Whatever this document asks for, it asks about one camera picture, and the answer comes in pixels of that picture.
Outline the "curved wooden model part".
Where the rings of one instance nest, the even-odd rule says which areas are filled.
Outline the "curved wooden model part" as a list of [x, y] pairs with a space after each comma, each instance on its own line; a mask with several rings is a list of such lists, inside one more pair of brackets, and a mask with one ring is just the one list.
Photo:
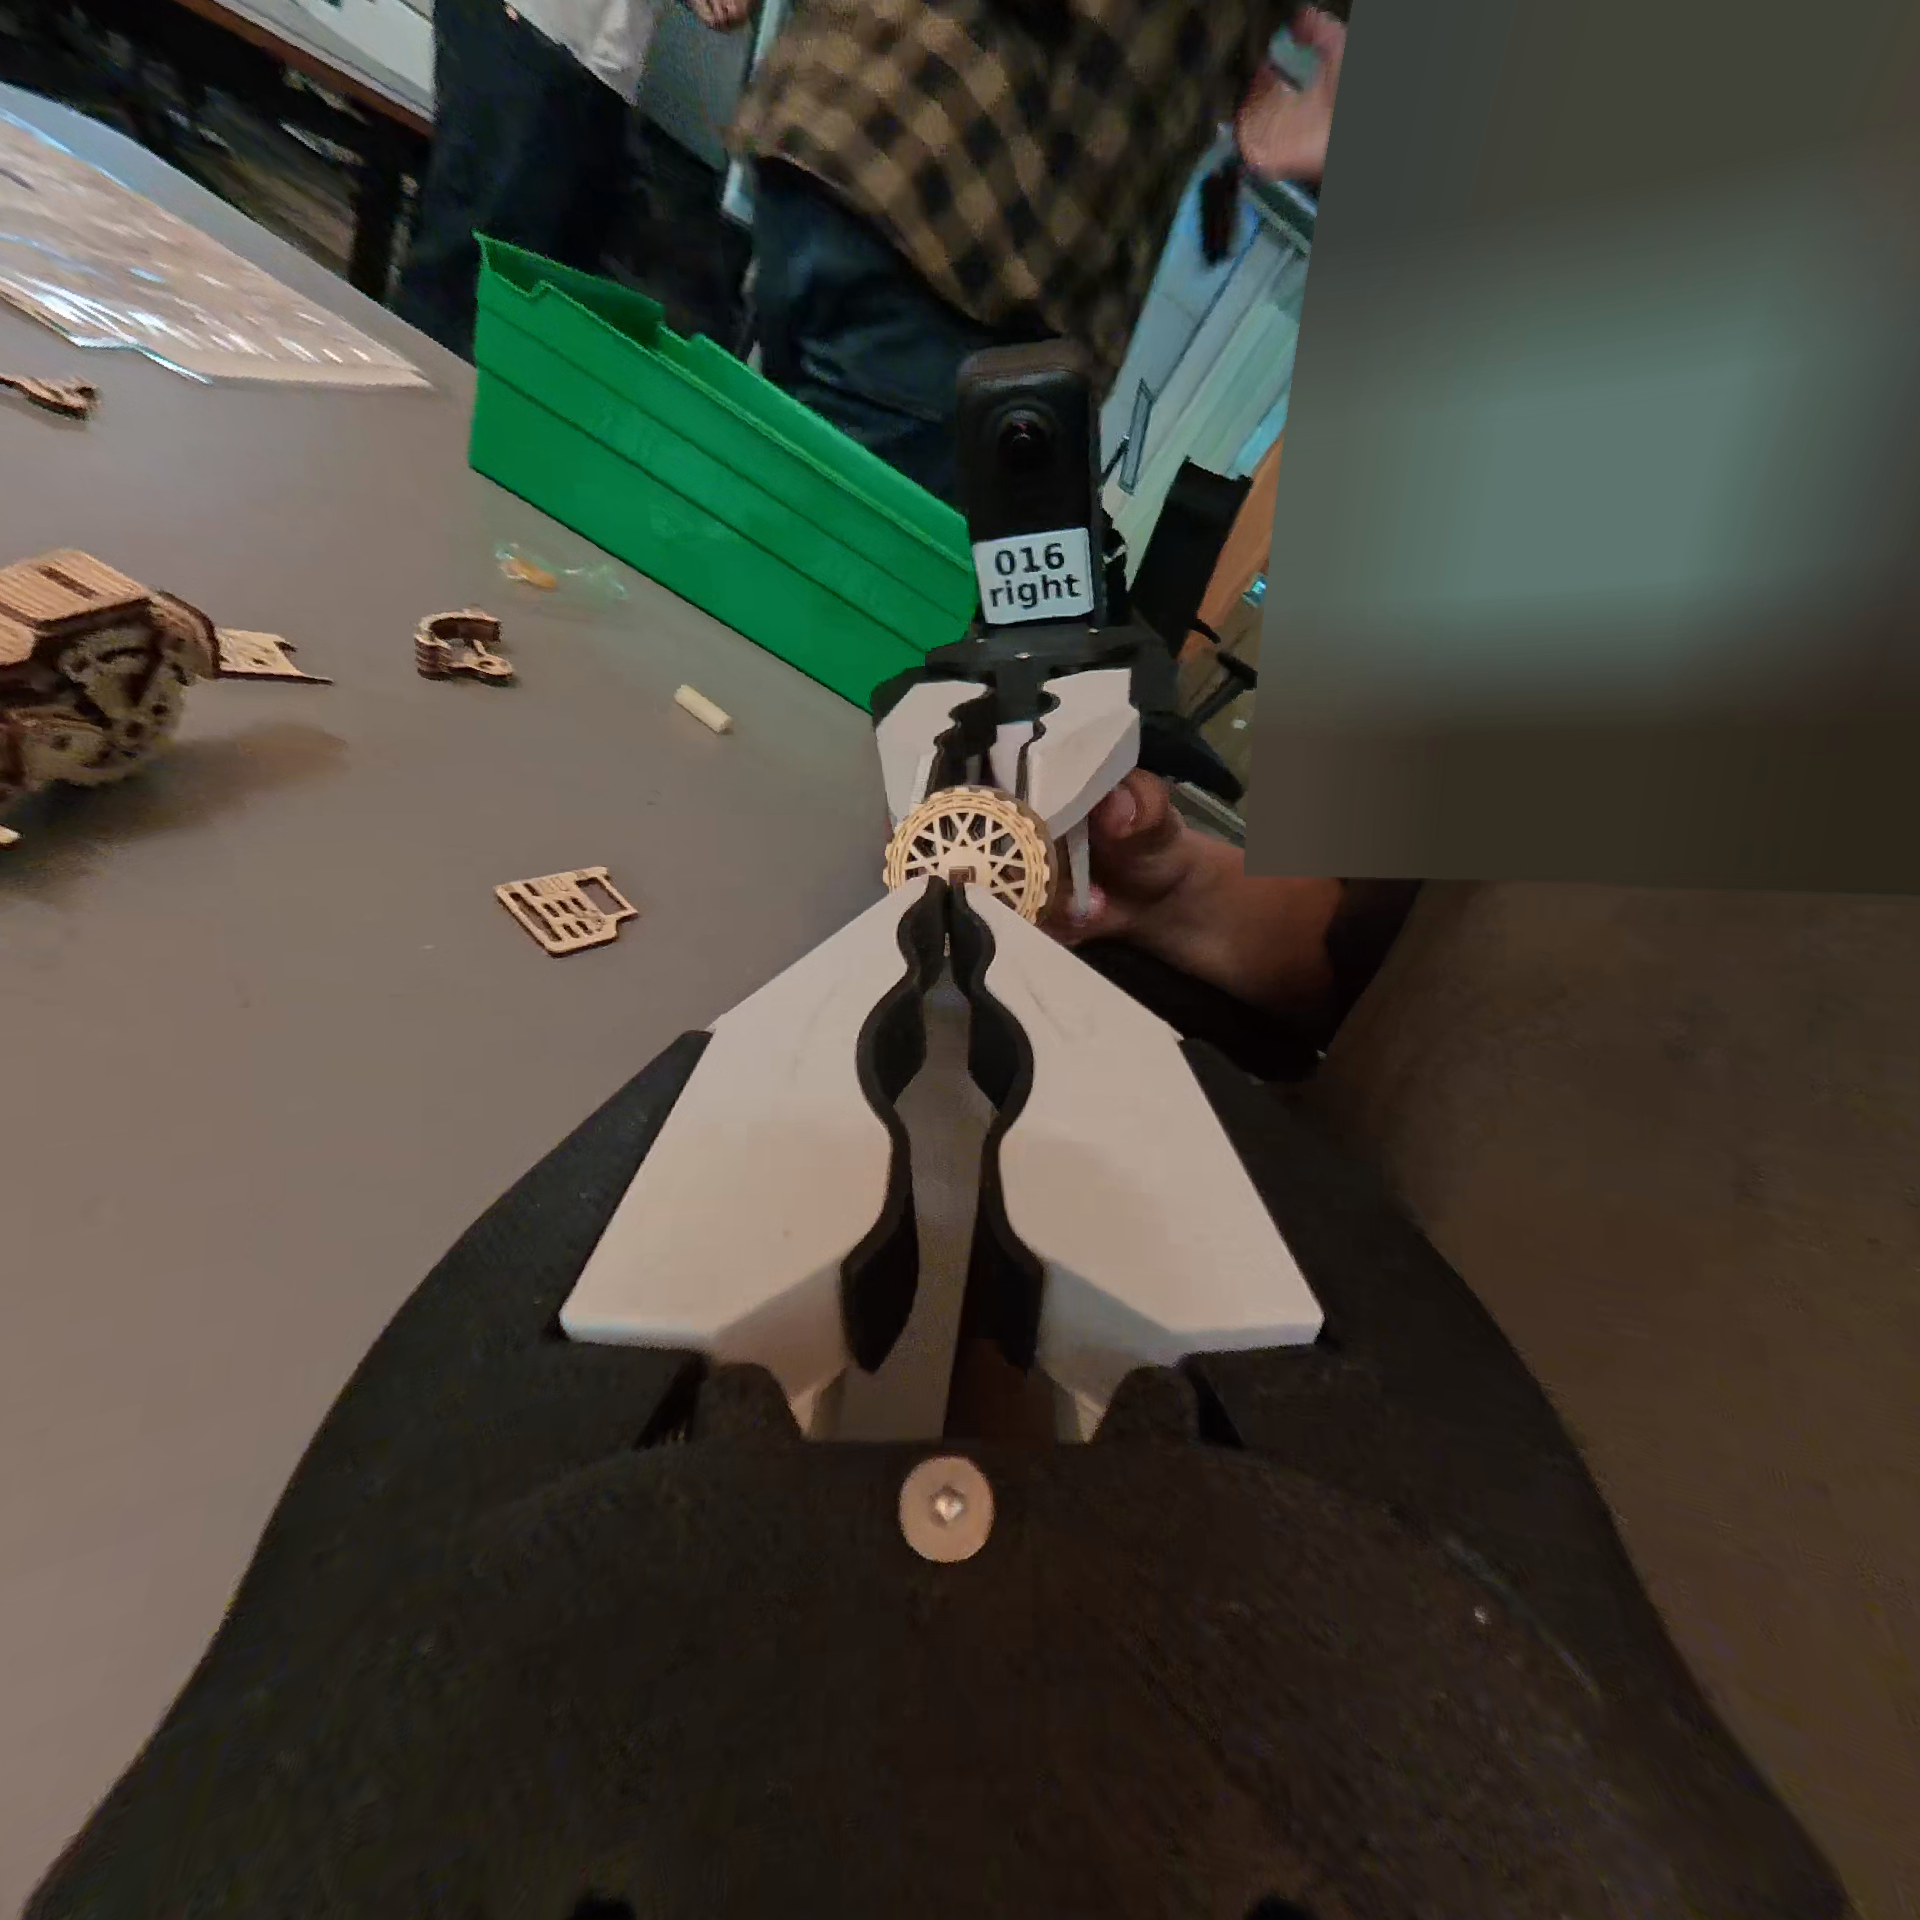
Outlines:
[[503, 652], [503, 623], [480, 608], [456, 608], [424, 617], [415, 637], [416, 672], [426, 681], [473, 681], [506, 689], [516, 684], [514, 661]]

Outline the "green plastic bin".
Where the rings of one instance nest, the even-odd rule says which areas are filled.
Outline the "green plastic bin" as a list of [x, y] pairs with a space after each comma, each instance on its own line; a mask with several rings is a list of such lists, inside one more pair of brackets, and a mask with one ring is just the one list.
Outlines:
[[484, 239], [468, 467], [856, 706], [977, 613], [960, 513], [659, 301]]

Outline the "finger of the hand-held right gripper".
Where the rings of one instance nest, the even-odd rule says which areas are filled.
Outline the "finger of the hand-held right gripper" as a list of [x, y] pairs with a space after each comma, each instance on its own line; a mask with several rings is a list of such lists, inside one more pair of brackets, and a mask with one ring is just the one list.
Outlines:
[[1142, 714], [1129, 667], [1083, 667], [1042, 684], [1042, 716], [1025, 749], [1025, 805], [1065, 850], [1067, 909], [1094, 896], [1088, 821], [1135, 773]]
[[970, 783], [977, 748], [970, 748], [963, 714], [983, 699], [992, 699], [992, 689], [978, 681], [915, 681], [875, 719], [890, 825], [900, 825], [931, 796]]

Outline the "person's right forearm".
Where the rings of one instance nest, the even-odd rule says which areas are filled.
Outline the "person's right forearm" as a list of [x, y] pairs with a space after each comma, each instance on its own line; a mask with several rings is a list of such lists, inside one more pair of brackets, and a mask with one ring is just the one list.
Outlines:
[[1256, 954], [1256, 1005], [1322, 1050], [1338, 1021], [1339, 978], [1334, 954], [1347, 882], [1334, 877], [1263, 880]]

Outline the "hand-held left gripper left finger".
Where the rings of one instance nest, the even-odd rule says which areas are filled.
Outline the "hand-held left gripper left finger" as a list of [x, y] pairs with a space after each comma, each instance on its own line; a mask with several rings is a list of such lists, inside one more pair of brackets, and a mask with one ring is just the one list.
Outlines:
[[954, 888], [890, 893], [720, 1016], [560, 1311], [583, 1345], [759, 1368], [809, 1434], [875, 1373], [921, 1287], [900, 1095]]

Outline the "grey desk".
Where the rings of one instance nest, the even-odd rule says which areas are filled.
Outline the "grey desk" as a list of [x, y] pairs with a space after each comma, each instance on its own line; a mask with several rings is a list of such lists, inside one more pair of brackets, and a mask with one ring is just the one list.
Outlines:
[[[473, 373], [153, 153], [4, 107], [395, 347], [419, 392], [210, 386], [4, 313], [4, 561], [75, 547], [324, 689], [203, 685], [135, 783], [4, 853], [3, 1899], [19, 1915], [192, 1674], [353, 1368], [529, 1167], [880, 892], [865, 712], [466, 465]], [[422, 680], [480, 608], [516, 684]], [[715, 737], [674, 706], [696, 685]], [[640, 909], [547, 956], [506, 880]]]

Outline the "clear plastic wrapper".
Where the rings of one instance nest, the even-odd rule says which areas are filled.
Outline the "clear plastic wrapper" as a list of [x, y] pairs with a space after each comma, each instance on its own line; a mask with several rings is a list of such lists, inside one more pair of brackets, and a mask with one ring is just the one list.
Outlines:
[[618, 567], [609, 563], [559, 564], [512, 543], [497, 545], [494, 561], [507, 584], [529, 592], [568, 597], [569, 602], [595, 607], [620, 607], [630, 600], [630, 587], [623, 584]]

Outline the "wooden spoked wheel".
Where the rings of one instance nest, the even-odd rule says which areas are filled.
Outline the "wooden spoked wheel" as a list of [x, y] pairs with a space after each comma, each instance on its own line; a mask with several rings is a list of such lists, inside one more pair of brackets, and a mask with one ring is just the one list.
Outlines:
[[880, 866], [890, 892], [924, 880], [963, 882], [1042, 924], [1058, 882], [1042, 818], [988, 784], [956, 784], [916, 803], [894, 827]]

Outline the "wooden parts sheet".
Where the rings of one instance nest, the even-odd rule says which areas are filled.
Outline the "wooden parts sheet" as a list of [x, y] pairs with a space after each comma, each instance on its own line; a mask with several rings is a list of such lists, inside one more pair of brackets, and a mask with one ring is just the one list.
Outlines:
[[3, 299], [64, 340], [134, 352], [180, 378], [336, 393], [419, 392], [426, 376], [3, 114]]

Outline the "person's right hand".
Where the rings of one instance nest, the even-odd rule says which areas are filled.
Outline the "person's right hand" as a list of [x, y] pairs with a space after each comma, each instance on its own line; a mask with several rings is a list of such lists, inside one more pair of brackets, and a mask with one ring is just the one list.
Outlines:
[[1135, 771], [1088, 817], [1091, 880], [1057, 921], [1067, 945], [1120, 943], [1239, 1002], [1274, 994], [1279, 900], [1244, 856], [1193, 831], [1170, 784]]

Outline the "wooden motorcycle model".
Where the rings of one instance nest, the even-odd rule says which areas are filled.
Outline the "wooden motorcycle model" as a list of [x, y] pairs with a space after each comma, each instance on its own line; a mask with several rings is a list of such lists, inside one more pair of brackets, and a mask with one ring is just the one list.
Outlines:
[[3, 810], [140, 773], [207, 681], [322, 685], [272, 634], [215, 625], [79, 548], [3, 567]]

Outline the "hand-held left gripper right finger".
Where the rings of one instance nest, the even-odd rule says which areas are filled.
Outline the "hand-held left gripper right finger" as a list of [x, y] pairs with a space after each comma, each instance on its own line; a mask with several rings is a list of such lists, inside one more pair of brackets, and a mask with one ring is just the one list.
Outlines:
[[1137, 1372], [1315, 1345], [1327, 1312], [1180, 1033], [970, 885], [950, 957], [992, 1105], [970, 1282], [1062, 1434], [1091, 1441]]

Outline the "wooden workbench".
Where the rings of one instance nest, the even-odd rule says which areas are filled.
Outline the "wooden workbench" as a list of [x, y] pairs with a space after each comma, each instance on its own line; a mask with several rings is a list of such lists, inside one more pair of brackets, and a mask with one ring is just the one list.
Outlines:
[[183, 3], [183, 9], [415, 136], [435, 130], [430, 3]]

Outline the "flat wooden grid part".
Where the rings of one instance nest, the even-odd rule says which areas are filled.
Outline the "flat wooden grid part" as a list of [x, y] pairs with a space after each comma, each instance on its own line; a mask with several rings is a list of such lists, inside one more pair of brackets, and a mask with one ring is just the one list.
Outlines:
[[506, 880], [494, 889], [494, 900], [553, 957], [616, 945], [640, 912], [606, 866]]

